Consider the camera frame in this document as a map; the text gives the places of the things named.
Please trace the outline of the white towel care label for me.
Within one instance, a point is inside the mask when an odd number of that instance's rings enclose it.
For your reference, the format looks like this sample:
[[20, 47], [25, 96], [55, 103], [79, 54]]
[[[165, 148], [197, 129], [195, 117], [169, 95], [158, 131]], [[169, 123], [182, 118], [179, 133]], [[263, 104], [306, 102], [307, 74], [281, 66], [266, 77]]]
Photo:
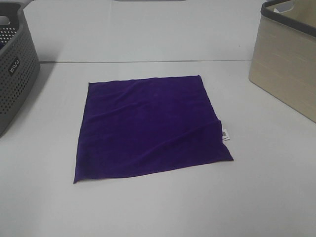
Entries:
[[223, 129], [223, 131], [222, 131], [222, 140], [223, 141], [230, 140], [230, 136], [229, 136], [228, 131], [226, 129]]

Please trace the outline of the grey perforated plastic basket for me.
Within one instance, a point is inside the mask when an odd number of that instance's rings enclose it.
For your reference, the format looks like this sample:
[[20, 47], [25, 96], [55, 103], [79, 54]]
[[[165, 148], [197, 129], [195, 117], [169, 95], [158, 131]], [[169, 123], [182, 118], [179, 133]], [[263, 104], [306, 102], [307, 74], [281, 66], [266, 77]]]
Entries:
[[24, 14], [30, 0], [2, 0], [0, 15], [0, 135], [23, 106], [40, 72], [40, 62]]

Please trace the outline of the purple towel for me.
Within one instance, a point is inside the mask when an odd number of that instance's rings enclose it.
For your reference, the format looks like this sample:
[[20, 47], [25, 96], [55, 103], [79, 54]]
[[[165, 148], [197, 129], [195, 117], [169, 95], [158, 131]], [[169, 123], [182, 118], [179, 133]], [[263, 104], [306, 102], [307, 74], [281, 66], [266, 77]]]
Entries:
[[200, 76], [88, 85], [74, 182], [232, 160]]

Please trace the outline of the beige fabric storage bin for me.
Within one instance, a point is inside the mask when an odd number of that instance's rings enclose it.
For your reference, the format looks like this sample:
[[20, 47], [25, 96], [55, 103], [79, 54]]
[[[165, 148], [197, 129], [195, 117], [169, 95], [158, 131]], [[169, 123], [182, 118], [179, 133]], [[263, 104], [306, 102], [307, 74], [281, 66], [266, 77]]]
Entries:
[[316, 2], [262, 4], [249, 80], [308, 119], [316, 119]]

